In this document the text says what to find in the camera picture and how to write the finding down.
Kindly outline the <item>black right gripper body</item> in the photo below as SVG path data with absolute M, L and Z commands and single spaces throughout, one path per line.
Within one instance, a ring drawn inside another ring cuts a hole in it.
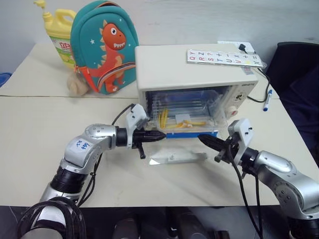
M 216 162 L 226 162 L 226 163 L 231 163 L 229 156 L 228 156 L 228 146 L 230 146 L 230 152 L 233 158 L 235 158 L 237 154 L 237 141 L 234 140 L 222 140 L 222 139 L 217 139 L 217 150 L 219 153 L 214 157 L 214 160 Z

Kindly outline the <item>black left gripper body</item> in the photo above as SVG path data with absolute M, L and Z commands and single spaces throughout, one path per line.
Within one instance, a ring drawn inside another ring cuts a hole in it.
M 146 130 L 138 130 L 133 133 L 133 144 L 132 149 L 137 149 L 140 155 L 140 159 L 145 159 L 146 155 L 143 149 L 143 142 L 147 138 Z

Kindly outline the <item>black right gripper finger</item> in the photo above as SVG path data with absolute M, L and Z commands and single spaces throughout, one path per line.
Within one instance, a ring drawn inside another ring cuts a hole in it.
M 227 147 L 227 143 L 224 140 L 209 134 L 200 134 L 198 139 L 208 147 Z
M 214 149 L 218 152 L 222 151 L 225 148 L 224 140 L 219 139 L 214 136 L 200 136 L 199 140 L 206 146 L 211 149 Z

